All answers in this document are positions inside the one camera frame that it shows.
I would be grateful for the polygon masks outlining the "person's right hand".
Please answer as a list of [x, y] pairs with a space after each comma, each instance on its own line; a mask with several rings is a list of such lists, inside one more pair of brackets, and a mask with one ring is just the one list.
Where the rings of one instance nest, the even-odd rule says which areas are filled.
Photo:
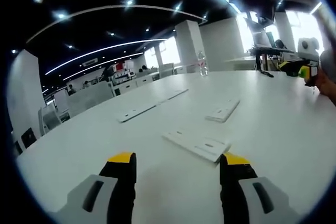
[[321, 94], [328, 97], [332, 102], [335, 102], [335, 83], [322, 70], [319, 70], [317, 74], [316, 86]]

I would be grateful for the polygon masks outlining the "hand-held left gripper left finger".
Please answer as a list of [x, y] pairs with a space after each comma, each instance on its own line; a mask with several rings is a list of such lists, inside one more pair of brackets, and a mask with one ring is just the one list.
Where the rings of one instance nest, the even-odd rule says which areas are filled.
[[98, 175], [89, 175], [52, 213], [55, 223], [131, 223], [137, 159], [134, 152], [110, 157]]

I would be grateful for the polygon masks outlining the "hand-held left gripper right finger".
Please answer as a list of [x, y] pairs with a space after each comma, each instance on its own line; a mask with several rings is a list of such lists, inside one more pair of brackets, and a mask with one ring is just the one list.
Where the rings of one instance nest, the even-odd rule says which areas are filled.
[[296, 223], [289, 197], [250, 162], [230, 152], [219, 159], [220, 199], [224, 223]]

